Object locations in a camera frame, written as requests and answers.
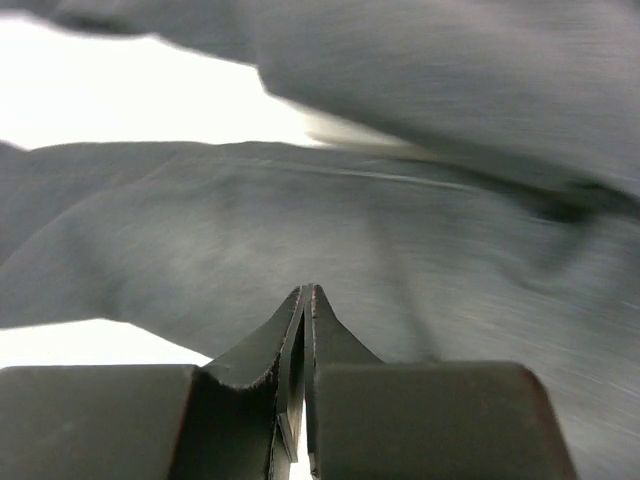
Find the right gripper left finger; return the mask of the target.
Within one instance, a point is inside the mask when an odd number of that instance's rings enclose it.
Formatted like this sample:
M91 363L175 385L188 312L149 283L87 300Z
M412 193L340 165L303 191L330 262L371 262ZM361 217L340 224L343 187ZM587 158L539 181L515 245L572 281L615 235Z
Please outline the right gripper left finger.
M296 456L305 290L196 365L10 367L5 479L284 479Z

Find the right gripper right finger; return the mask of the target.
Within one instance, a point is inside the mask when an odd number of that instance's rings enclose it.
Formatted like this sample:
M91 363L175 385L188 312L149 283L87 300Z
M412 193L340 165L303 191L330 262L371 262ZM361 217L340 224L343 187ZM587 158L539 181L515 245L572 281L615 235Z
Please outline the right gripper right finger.
M307 445L316 479L574 479L548 393L504 361L388 364L318 285L304 307Z

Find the black trousers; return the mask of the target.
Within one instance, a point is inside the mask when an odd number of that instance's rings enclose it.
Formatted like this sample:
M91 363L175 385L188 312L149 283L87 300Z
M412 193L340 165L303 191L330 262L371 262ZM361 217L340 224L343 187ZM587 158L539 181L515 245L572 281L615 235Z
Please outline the black trousers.
M639 475L635 1L5 1L1 324L210 358L315 282L394 363L509 360L583 479Z

